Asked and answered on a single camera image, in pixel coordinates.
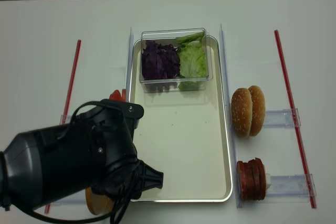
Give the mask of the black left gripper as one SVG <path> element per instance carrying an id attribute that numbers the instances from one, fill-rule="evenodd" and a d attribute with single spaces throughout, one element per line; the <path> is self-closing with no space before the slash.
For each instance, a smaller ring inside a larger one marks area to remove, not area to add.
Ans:
<path id="1" fill-rule="evenodd" d="M 87 112 L 80 109 L 92 106 Z M 103 156 L 102 174 L 93 183 L 95 193 L 116 199 L 127 195 L 139 199 L 144 191 L 163 187 L 164 174 L 138 159 L 137 149 L 131 138 L 121 109 L 101 101 L 86 102 L 76 109 L 70 128 L 83 125 L 89 137 L 97 144 L 97 153 Z"/>

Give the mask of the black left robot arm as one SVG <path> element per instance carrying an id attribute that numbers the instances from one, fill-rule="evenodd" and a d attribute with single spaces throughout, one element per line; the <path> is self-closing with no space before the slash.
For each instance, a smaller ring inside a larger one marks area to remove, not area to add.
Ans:
<path id="1" fill-rule="evenodd" d="M 87 102 L 68 123 L 17 134 L 1 152 L 1 206 L 37 209 L 86 188 L 113 200 L 162 188 L 163 173 L 138 159 L 134 130 L 142 106 Z"/>

